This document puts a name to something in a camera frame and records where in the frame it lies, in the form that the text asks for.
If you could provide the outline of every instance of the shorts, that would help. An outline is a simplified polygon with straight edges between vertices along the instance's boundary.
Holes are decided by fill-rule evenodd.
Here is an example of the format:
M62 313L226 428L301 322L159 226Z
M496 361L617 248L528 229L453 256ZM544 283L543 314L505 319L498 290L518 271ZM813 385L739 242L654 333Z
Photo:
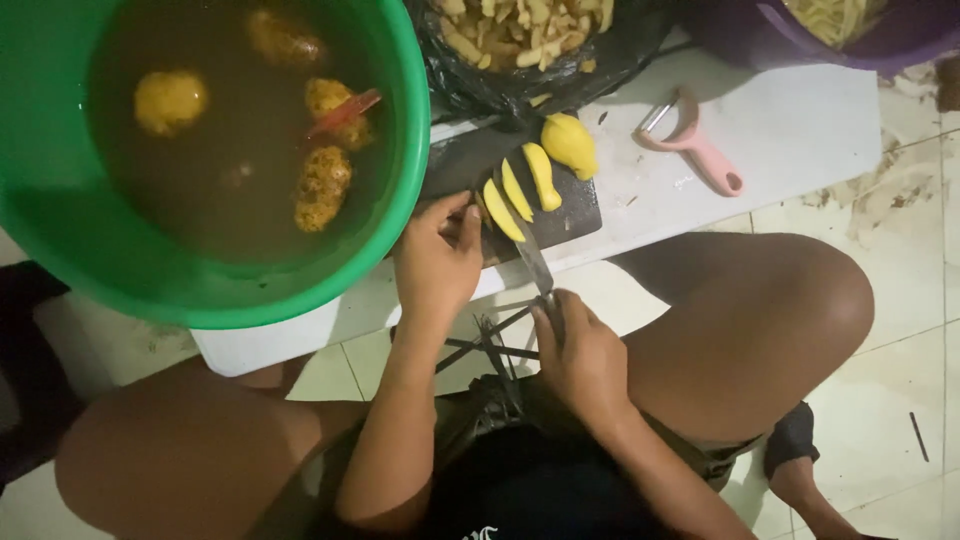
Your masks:
M441 471L477 437L511 425L533 424L547 436L559 439L590 438L584 425L542 378L518 380L517 388L522 417L506 412L511 409L506 405L506 390L494 375L474 380L465 392L437 398L434 470ZM643 417L663 442L717 492L726 485L736 459L766 439L761 435L739 444L692 441L648 414ZM332 446L308 458L248 537L302 538L313 519L332 508L362 427L354 427Z

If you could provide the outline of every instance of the black shirt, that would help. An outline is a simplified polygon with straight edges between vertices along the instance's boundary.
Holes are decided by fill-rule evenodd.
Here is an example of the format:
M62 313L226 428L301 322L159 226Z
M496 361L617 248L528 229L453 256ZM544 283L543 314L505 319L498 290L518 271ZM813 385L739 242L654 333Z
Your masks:
M434 479L417 534L437 540L668 538L646 502L591 440L532 427L478 438ZM376 537L330 518L314 538Z

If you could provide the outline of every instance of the kitchen knife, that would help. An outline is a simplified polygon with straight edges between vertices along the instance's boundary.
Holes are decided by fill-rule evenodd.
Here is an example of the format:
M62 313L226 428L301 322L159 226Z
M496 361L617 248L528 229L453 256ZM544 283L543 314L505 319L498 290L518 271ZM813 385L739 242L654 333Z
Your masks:
M530 227L527 226L527 222L523 221L523 218L516 212L514 203L510 200L510 197L507 196L507 192L503 188L503 173L500 172L499 166L493 168L492 179L493 185L500 193L500 198L503 199L504 206L507 207L507 211L510 213L511 219L514 220L520 232L523 233L523 236L527 239L526 242L514 242L516 244L516 250L520 252L520 258L526 263L527 269L530 270L530 274L534 278L534 283L537 284L537 289L540 290L539 304L546 313L547 318L550 319L550 326L553 328L557 345L562 347L566 338L564 313L561 310L560 301L557 300L557 296L553 292L553 274L550 273L550 268L546 265L546 260L543 258L543 253L540 252L537 239L534 238Z

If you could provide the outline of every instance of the black plastic bag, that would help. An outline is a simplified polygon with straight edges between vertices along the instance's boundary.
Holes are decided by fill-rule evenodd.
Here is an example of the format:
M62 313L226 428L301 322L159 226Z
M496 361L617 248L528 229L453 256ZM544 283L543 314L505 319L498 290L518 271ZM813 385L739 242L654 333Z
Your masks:
M580 107L607 95L642 71L656 56L676 21L673 0L617 0L613 24L593 34L580 49L541 72L536 66L493 73L461 59L445 42L432 0L406 0L420 37L431 93L464 118L500 116L501 126L518 130L545 114ZM593 73L580 71L597 61ZM529 100L552 94L534 110Z

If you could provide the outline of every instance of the hand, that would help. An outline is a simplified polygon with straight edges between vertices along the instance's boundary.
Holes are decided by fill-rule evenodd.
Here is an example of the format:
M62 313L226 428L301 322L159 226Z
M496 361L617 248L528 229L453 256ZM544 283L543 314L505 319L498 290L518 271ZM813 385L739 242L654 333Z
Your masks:
M407 224L397 244L396 291L404 317L449 326L469 302L480 281L480 210L470 205L455 245L444 239L447 221L470 201L470 192L430 205Z
M566 328L562 351L546 313L533 310L543 377L594 435L612 430L625 414L637 414L627 394L627 347L578 295L555 294Z

